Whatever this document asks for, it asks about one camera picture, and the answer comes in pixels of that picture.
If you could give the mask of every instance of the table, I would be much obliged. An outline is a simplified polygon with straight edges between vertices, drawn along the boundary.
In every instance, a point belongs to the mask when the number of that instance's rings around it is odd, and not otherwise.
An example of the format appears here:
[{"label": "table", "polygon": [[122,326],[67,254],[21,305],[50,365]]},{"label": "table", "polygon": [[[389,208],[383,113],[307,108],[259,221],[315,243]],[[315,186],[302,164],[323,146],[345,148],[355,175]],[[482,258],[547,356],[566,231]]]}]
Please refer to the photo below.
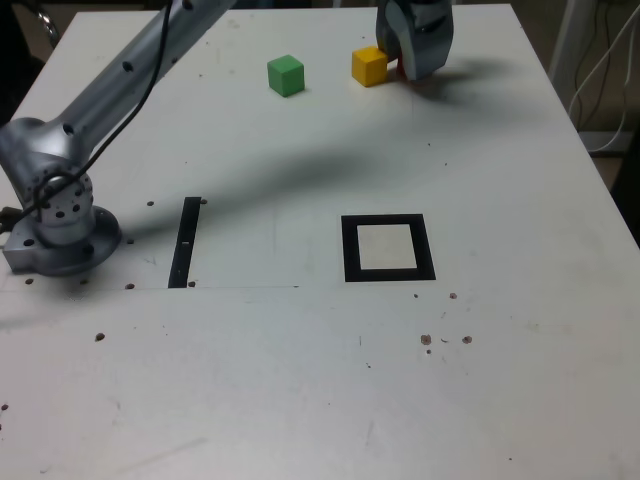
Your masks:
[{"label": "table", "polygon": [[[2,478],[640,475],[638,249],[511,8],[454,13],[415,89],[350,78],[374,9],[209,30],[90,172],[134,243],[71,279],[0,262]],[[78,15],[18,116],[56,116],[151,15]],[[168,289],[185,197],[195,287]],[[345,282],[343,216],[387,214],[422,219],[436,280]],[[349,221],[367,261],[415,261],[406,225]]]}]

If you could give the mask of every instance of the white cable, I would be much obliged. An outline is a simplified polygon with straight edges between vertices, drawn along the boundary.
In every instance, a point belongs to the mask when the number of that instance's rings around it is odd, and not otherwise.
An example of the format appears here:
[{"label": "white cable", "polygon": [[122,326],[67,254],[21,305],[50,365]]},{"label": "white cable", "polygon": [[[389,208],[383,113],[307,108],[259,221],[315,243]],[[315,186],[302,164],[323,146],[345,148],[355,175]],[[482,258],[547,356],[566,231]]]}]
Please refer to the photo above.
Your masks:
[{"label": "white cable", "polygon": [[609,50],[607,50],[607,52],[602,56],[602,58],[600,59],[600,61],[596,64],[595,67],[593,67],[593,70],[591,70],[591,72],[589,72],[589,75],[587,75],[587,77],[584,79],[584,81],[582,82],[582,84],[580,85],[580,87],[578,88],[578,90],[576,90],[575,95],[573,96],[573,98],[571,99],[571,103],[569,104],[569,110],[568,110],[568,114],[569,114],[569,118],[571,118],[571,112],[573,111],[573,106],[576,103],[576,100],[578,99],[578,95],[580,95],[580,92],[582,91],[582,89],[587,85],[587,83],[589,83],[589,80],[591,80],[591,77],[598,71],[598,69],[602,66],[602,64],[604,63],[604,61],[607,59],[607,57],[611,54],[611,52],[613,51],[613,49],[616,47],[616,45],[618,44],[618,41],[622,38],[622,35],[624,35],[624,32],[627,31],[627,28],[629,28],[629,26],[633,23],[633,21],[636,19],[636,17],[638,16],[638,14],[640,14],[640,5],[638,5],[636,7],[636,9],[633,11],[633,13],[631,14],[631,16],[629,17],[629,19],[627,20],[627,22],[624,24],[624,26],[620,29],[620,32],[618,32],[618,36],[615,38],[615,40],[613,41],[613,43],[611,44],[611,46],[609,47]]},{"label": "white cable", "polygon": [[633,28],[631,29],[631,39],[629,40],[629,59],[627,60],[627,78],[625,79],[624,85],[622,87],[622,102],[624,105],[624,110],[622,111],[622,118],[620,119],[620,125],[618,126],[618,130],[616,131],[615,135],[611,140],[609,140],[609,142],[607,142],[605,145],[603,145],[600,148],[597,148],[595,150],[589,150],[589,153],[600,152],[608,148],[613,142],[615,142],[618,139],[618,137],[620,136],[620,132],[622,132],[622,129],[624,128],[624,124],[627,120],[627,108],[628,108],[627,87],[629,86],[629,81],[631,80],[631,67],[633,66],[633,46],[635,44],[637,27],[638,27],[638,18],[636,18],[635,22],[633,23]]}]

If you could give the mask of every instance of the black mark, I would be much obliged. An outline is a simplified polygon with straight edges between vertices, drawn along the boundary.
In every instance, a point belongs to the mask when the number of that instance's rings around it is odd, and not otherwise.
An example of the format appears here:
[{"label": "black mark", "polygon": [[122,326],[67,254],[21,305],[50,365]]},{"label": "black mark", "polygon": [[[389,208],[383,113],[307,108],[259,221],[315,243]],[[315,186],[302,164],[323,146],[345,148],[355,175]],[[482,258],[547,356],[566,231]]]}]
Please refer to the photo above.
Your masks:
[{"label": "black mark", "polygon": [[169,288],[185,288],[189,278],[193,244],[196,240],[198,215],[200,214],[200,197],[186,197],[182,207],[182,218],[178,228],[176,248],[169,274]]},{"label": "black mark", "polygon": [[[409,225],[417,268],[363,270],[360,265],[358,226]],[[342,217],[342,250],[346,282],[406,282],[435,280],[427,230],[421,214],[345,215]]]}]

